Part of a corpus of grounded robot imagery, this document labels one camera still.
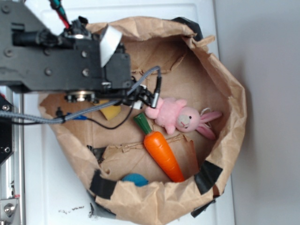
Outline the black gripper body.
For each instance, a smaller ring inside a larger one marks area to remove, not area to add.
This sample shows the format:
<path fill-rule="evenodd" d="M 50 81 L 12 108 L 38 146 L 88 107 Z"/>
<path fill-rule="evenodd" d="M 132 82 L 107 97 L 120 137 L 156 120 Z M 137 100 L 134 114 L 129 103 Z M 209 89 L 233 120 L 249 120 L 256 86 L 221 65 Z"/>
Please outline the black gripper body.
<path fill-rule="evenodd" d="M 117 105 L 130 106 L 141 101 L 142 105 L 150 105 L 150 92 L 141 85 L 141 80 L 133 78 L 130 56 L 123 43 L 118 44 L 103 72 L 105 78 L 101 82 L 102 90 L 95 94 L 94 103 L 108 100 L 116 101 Z"/>

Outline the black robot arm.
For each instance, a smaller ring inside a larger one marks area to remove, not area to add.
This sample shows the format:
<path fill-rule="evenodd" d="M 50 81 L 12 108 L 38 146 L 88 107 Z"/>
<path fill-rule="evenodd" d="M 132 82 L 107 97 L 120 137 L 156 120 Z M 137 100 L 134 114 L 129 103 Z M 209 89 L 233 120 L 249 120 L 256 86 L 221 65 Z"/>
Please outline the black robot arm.
<path fill-rule="evenodd" d="M 87 30 L 84 18 L 52 33 L 23 3 L 0 3 L 0 83 L 16 93 L 65 93 L 68 102 L 101 99 L 151 105 L 152 94 L 131 75 L 122 33 Z"/>

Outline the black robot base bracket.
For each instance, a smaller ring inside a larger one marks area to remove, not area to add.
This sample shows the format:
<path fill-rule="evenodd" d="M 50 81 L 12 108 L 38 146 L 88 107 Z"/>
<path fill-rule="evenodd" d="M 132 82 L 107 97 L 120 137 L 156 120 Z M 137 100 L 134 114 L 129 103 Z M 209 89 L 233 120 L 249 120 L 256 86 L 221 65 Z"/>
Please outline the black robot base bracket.
<path fill-rule="evenodd" d="M 0 112 L 11 112 L 13 106 L 0 94 Z M 0 119 L 0 165 L 13 154 L 13 126 L 10 118 Z"/>

